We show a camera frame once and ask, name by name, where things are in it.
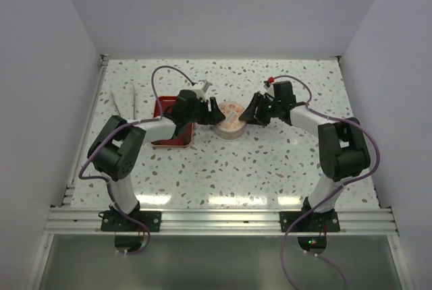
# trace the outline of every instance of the cable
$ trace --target cable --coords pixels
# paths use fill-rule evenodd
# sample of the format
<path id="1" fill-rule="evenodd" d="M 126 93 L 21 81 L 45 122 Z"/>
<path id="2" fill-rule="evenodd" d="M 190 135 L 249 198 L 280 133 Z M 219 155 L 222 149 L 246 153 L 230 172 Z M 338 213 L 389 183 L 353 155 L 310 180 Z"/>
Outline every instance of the cable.
<path id="1" fill-rule="evenodd" d="M 138 124 L 140 124 L 140 123 L 148 123 L 148 122 L 152 122 L 152 121 L 159 121 L 159 120 L 161 120 L 162 118 L 163 118 L 163 108 L 162 108 L 162 104 L 161 104 L 161 101 L 159 100 L 159 98 L 158 98 L 158 96 L 157 96 L 157 93 L 156 93 L 156 88 L 155 88 L 155 74 L 160 70 L 160 69 L 164 69 L 164 68 L 167 68 L 167 69 L 173 69 L 173 70 L 175 70 L 175 71 L 177 71 L 177 72 L 179 72 L 180 74 L 182 74 L 192 85 L 194 84 L 194 82 L 185 74 L 185 73 L 183 73 L 182 71 L 180 71 L 179 69 L 176 69 L 175 67 L 172 67 L 172 66 L 170 66 L 170 65 L 162 65 L 162 66 L 159 66 L 159 67 L 157 67 L 154 71 L 153 71 L 153 73 L 151 74 L 151 88 L 152 88 L 152 90 L 153 90 L 153 94 L 155 95 L 155 98 L 156 98 L 156 101 L 157 101 L 157 104 L 158 104 L 158 106 L 159 106 L 159 113 L 161 114 L 159 117 L 157 117 L 157 118 L 151 118 L 151 119 L 141 119 L 141 120 L 139 120 L 139 121 L 133 121 L 133 122 L 130 122 L 130 123 L 125 123 L 124 125 L 121 125 L 121 126 L 119 126 L 119 127 L 117 127 L 115 130 L 113 130 L 97 147 L 96 147 L 96 149 L 93 151 L 93 153 L 88 157 L 88 159 L 86 160 L 86 162 L 83 164 L 83 166 L 82 166 L 82 168 L 80 169 L 80 172 L 78 173 L 78 177 L 81 179 L 81 180 L 89 180 L 89 179 L 101 179 L 101 180 L 103 180 L 103 181 L 105 181 L 105 183 L 107 184 L 107 192 L 108 192 L 108 195 L 109 195 L 109 198 L 111 199 L 111 201 L 113 202 L 113 204 L 114 204 L 114 207 L 115 207 L 115 209 L 125 218 L 125 219 L 128 219 L 129 221 L 131 221 L 131 222 L 133 222 L 133 223 L 135 223 L 135 224 L 137 224 L 138 226 L 140 226 L 140 227 L 142 227 L 142 229 L 144 230 L 144 232 L 145 233 L 147 233 L 147 235 L 148 235 L 148 240 L 147 240 L 147 242 L 146 243 L 144 243 L 143 242 L 143 244 L 142 244 L 142 246 L 138 249 L 138 250 L 136 250 L 136 251 L 132 251 L 132 252 L 126 252 L 126 254 L 127 255 L 130 255 L 130 254 L 138 254 L 138 253 L 141 253 L 146 247 L 147 247 L 147 245 L 150 243 L 150 238 L 151 238 L 151 236 L 150 236 L 150 230 L 149 230 L 149 228 L 145 225 L 145 224 L 143 224 L 143 223 L 141 223 L 140 221 L 137 221 L 136 219 L 133 219 L 132 217 L 130 217 L 128 214 L 126 214 L 121 208 L 120 208 L 120 206 L 118 205 L 118 203 L 115 201 L 115 198 L 114 198 L 114 196 L 113 196 L 113 193 L 112 193 L 112 190 L 111 190 L 111 186 L 110 186 L 110 182 L 109 182 L 109 180 L 106 178 L 106 177 L 104 177 L 104 176 L 102 176 L 102 175 L 91 175 L 91 176 L 88 176 L 88 177 L 85 177 L 84 176 L 84 172 L 85 172 L 85 170 L 87 169 L 87 167 L 90 165 L 90 163 L 93 161 L 93 159 L 95 159 L 95 156 L 101 151 L 101 149 L 106 145 L 106 144 L 108 144 L 108 142 L 110 142 L 113 138 L 114 138 L 114 136 L 118 133 L 118 132 L 120 132 L 120 131 L 122 131 L 123 129 L 125 129 L 125 128 L 127 128 L 127 127 L 130 127 L 130 126 L 133 126 L 133 125 L 138 125 Z"/>
<path id="2" fill-rule="evenodd" d="M 193 82 L 185 73 L 183 73 L 179 69 L 176 69 L 173 66 L 170 66 L 170 65 L 161 65 L 161 66 L 155 68 L 155 70 L 151 74 L 151 88 L 152 88 L 153 94 L 155 95 L 155 98 L 156 98 L 157 106 L 159 108 L 159 113 L 161 114 L 160 119 L 162 119 L 162 117 L 163 117 L 163 108 L 162 108 L 161 101 L 159 100 L 159 97 L 157 96 L 156 88 L 155 88 L 155 74 L 160 69 L 173 69 L 174 71 L 177 71 L 178 73 L 182 74 L 192 85 L 194 85 L 195 82 Z"/>
<path id="3" fill-rule="evenodd" d="M 347 119 L 343 119 L 343 118 L 337 118 L 337 117 L 332 117 L 332 116 L 327 116 L 323 113 L 320 113 L 314 109 L 311 109 L 309 107 L 309 103 L 312 101 L 312 91 L 310 90 L 310 88 L 300 79 L 295 78 L 294 76 L 287 76 L 287 75 L 283 75 L 283 76 L 276 76 L 274 77 L 275 79 L 278 78 L 290 78 L 293 80 L 296 80 L 298 83 L 302 84 L 306 90 L 309 93 L 309 99 L 306 102 L 306 108 L 313 114 L 318 115 L 322 118 L 326 118 L 332 121 L 342 121 L 344 123 L 348 123 L 350 125 L 353 125 L 354 127 L 358 128 L 364 135 L 367 136 L 367 138 L 371 141 L 373 148 L 375 149 L 375 154 L 376 154 L 376 160 L 375 160 L 375 165 L 373 166 L 373 168 L 366 174 L 361 175 L 360 177 L 356 177 L 354 179 L 351 179 L 343 184 L 341 184 L 339 187 L 337 187 L 333 192 L 331 192 L 326 198 L 324 198 L 322 201 L 320 201 L 316 206 L 314 206 L 313 208 L 311 208 L 309 211 L 305 212 L 303 215 L 301 215 L 300 217 L 298 217 L 287 229 L 287 231 L 285 232 L 285 235 L 283 236 L 283 241 L 282 241 L 282 245 L 281 245 L 281 249 L 280 249 L 280 253 L 279 253 L 279 258 L 281 261 L 281 267 L 283 270 L 283 273 L 285 274 L 288 282 L 291 284 L 291 286 L 293 286 L 293 288 L 299 290 L 298 285 L 294 282 L 294 280 L 292 279 L 292 277 L 290 276 L 290 274 L 288 273 L 288 270 L 286 269 L 285 266 L 285 262 L 284 262 L 284 248 L 286 245 L 286 240 L 288 238 L 288 234 L 290 233 L 290 231 L 292 231 L 292 229 L 303 219 L 305 219 L 308 215 L 310 215 L 312 212 L 314 212 L 316 209 L 318 209 L 320 206 L 322 206 L 324 203 L 326 203 L 328 200 L 330 200 L 332 197 L 334 197 L 336 194 L 338 194 L 341 190 L 343 190 L 344 187 L 346 187 L 347 185 L 363 180 L 369 176 L 371 176 L 373 173 L 376 172 L 376 170 L 378 169 L 379 163 L 381 162 L 381 153 L 379 151 L 378 148 L 378 144 L 376 143 L 375 139 L 370 135 L 369 132 L 367 132 L 362 126 L 358 125 L 357 123 L 347 120 Z M 330 265 L 332 265 L 334 268 L 336 268 L 336 270 L 340 273 L 341 277 L 343 278 L 344 281 L 344 289 L 348 288 L 348 281 L 345 277 L 345 274 L 342 272 L 341 268 L 334 262 L 332 262 L 331 260 L 329 260 L 328 258 L 324 258 L 322 256 L 319 256 L 322 260 L 326 261 L 327 263 L 329 263 Z"/>

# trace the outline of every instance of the metal tweezers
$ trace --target metal tweezers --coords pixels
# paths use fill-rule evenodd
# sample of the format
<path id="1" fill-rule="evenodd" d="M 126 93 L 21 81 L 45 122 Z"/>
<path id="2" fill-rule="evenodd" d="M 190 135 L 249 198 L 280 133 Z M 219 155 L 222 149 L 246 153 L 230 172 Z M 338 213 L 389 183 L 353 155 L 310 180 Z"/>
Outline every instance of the metal tweezers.
<path id="1" fill-rule="evenodd" d="M 134 111 L 134 114 L 133 114 L 132 118 L 134 120 L 136 120 L 136 93 L 135 93 L 135 85 L 134 84 L 132 85 L 132 92 L 134 94 L 134 96 L 133 96 L 133 111 Z M 123 117 L 122 114 L 120 113 L 119 106 L 117 105 L 117 103 L 115 101 L 114 93 L 111 90 L 109 91 L 109 93 L 111 95 L 111 98 L 113 99 L 113 104 L 114 104 L 115 110 L 117 111 L 117 114 L 120 117 Z"/>

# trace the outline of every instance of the metal base plate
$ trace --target metal base plate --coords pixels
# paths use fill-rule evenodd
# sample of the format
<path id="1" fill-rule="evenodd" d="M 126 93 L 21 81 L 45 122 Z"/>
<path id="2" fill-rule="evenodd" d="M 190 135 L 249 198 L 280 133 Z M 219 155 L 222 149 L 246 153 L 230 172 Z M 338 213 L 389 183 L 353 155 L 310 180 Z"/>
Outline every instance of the metal base plate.
<path id="1" fill-rule="evenodd" d="M 301 215 L 301 211 L 281 211 L 279 213 L 281 230 L 286 232 L 288 227 Z M 294 228 L 293 232 L 321 232 L 337 233 L 340 231 L 339 217 L 336 211 L 329 214 L 311 214 L 303 221 L 300 221 Z"/>
<path id="2" fill-rule="evenodd" d="M 52 208 L 49 211 L 44 232 L 64 235 L 131 235 L 130 231 L 101 231 L 101 217 L 106 208 Z M 282 236 L 279 211 L 271 209 L 162 209 L 142 211 L 163 213 L 160 231 L 162 235 L 220 235 L 220 236 Z M 344 235 L 397 235 L 391 209 L 339 209 L 341 233 Z M 291 233 L 290 236 L 316 237 L 316 232 Z"/>
<path id="3" fill-rule="evenodd" d="M 99 217 L 102 218 L 101 231 L 142 231 L 137 224 L 126 220 L 114 210 L 100 212 Z M 152 233 L 160 230 L 162 220 L 160 211 L 134 211 L 130 214 L 130 217 L 146 225 Z"/>

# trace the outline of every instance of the round container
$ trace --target round container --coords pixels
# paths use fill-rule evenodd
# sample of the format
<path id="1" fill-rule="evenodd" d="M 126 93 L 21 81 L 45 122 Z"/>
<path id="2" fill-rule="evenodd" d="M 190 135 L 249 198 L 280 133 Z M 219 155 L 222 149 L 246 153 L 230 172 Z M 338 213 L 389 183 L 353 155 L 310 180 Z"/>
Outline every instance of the round container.
<path id="1" fill-rule="evenodd" d="M 246 122 L 238 120 L 244 108 L 234 101 L 225 101 L 219 104 L 219 109 L 225 115 L 225 120 L 215 125 L 215 133 L 226 140 L 240 137 L 246 129 Z"/>

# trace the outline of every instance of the glass panel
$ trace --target glass panel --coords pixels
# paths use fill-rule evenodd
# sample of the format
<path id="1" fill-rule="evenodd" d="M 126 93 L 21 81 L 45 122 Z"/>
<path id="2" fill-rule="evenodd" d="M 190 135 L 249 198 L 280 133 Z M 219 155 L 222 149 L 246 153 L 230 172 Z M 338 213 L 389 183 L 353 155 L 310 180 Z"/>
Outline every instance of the glass panel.
<path id="1" fill-rule="evenodd" d="M 168 237 L 143 253 L 116 254 L 108 235 L 58 235 L 41 289 L 291 289 L 279 263 L 280 237 Z M 328 239 L 324 256 L 345 272 L 350 289 L 401 289 L 387 237 Z M 288 270 L 301 289 L 342 289 L 338 272 L 286 247 Z"/>

